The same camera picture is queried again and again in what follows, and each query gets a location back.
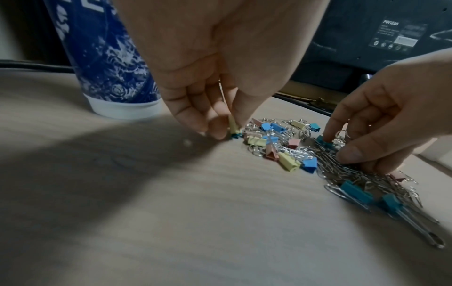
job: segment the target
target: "blue and white cup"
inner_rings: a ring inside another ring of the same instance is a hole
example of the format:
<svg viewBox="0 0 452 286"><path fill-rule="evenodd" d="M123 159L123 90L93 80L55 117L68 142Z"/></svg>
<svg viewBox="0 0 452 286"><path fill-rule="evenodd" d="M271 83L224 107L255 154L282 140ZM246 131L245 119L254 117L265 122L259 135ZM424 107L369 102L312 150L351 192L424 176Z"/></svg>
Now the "blue and white cup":
<svg viewBox="0 0 452 286"><path fill-rule="evenodd" d="M142 119L160 111L149 69L111 0L44 0L94 112Z"/></svg>

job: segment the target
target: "wooden table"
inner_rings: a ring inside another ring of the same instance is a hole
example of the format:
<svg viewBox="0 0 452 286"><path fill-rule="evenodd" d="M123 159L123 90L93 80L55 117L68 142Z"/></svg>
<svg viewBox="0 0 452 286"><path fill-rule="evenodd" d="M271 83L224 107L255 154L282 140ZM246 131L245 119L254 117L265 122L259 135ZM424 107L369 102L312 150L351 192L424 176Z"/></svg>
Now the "wooden table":
<svg viewBox="0 0 452 286"><path fill-rule="evenodd" d="M274 98L256 117L327 121ZM404 171L445 250L166 108L111 120L73 75L1 72L0 285L451 285L452 179L414 156Z"/></svg>

